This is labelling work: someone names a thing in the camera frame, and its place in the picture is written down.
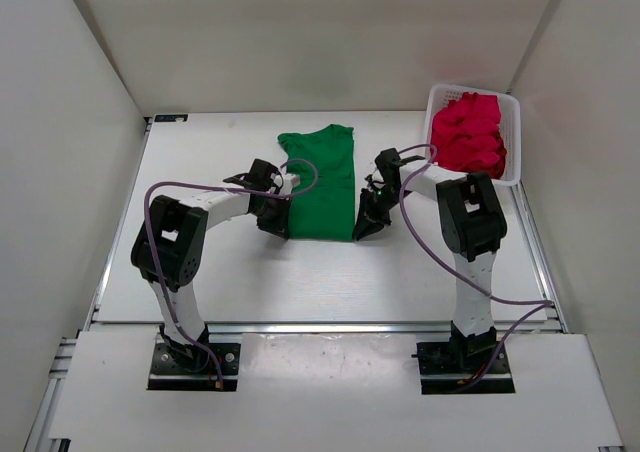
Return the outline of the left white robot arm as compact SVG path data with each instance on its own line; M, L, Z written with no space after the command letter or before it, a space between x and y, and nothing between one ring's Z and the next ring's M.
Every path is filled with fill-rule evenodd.
M298 175L256 159L249 171L217 187L195 186L197 193L186 199L158 195L163 183L147 191L131 263L154 291L168 354L186 371L200 372L220 362L213 357L194 291L207 232L233 218L252 215L259 230L288 239L292 196L299 185Z

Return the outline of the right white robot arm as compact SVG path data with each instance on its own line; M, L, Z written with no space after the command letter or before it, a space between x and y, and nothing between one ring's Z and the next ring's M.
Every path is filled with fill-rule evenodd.
M484 171L453 172L418 155L381 151L366 176L352 239L360 241L391 225L390 211L411 193L437 203L444 242L453 254L456 299L451 335L434 360L460 371L489 362L497 345L491 312L493 264L507 224L493 182Z

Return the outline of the green t shirt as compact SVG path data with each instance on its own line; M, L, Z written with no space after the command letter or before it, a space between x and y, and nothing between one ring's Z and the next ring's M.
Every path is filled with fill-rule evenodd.
M355 225L353 129L331 124L319 131L282 133L287 171L312 189L292 201L289 234L297 240L348 242Z

